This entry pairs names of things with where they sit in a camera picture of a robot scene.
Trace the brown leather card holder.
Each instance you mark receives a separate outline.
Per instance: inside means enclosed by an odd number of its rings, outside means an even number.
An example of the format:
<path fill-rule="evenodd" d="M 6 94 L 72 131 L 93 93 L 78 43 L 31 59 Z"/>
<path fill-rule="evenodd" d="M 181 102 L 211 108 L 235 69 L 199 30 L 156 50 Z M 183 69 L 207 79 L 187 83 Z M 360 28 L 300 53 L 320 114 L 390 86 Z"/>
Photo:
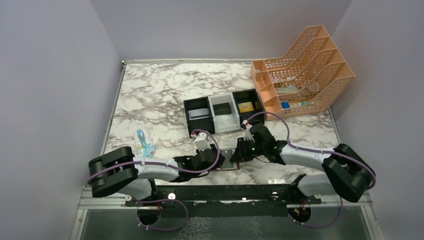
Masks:
<path fill-rule="evenodd" d="M 241 169 L 238 162 L 231 162 L 230 159 L 234 155 L 235 148 L 225 148 L 220 150 L 220 160 L 209 171 L 238 171 Z"/>

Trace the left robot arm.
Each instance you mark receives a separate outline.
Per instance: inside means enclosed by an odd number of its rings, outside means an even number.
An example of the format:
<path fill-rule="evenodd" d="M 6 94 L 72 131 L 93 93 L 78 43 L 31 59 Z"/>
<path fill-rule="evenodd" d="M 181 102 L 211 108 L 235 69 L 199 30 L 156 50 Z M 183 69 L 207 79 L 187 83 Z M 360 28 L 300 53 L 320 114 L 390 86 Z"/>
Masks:
<path fill-rule="evenodd" d="M 129 146 L 124 146 L 90 160 L 87 183 L 94 198 L 121 193 L 144 200 L 153 194 L 155 180 L 188 182 L 220 168 L 224 161 L 214 145 L 197 150 L 195 155 L 170 159 L 136 156 Z"/>

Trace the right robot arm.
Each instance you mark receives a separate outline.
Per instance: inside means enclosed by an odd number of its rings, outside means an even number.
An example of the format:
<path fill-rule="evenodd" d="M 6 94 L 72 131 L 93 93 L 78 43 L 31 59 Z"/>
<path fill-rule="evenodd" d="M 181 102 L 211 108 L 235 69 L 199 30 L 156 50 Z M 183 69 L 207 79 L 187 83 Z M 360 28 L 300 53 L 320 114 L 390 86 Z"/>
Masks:
<path fill-rule="evenodd" d="M 245 136 L 237 140 L 231 162 L 249 162 L 263 156 L 270 163 L 298 165 L 320 171 L 320 174 L 300 174 L 289 186 L 292 199 L 304 200 L 314 195 L 339 195 L 356 203 L 373 182 L 374 172 L 346 144 L 334 149 L 314 149 L 291 146 L 287 140 L 277 140 L 262 123 L 247 127 Z"/>

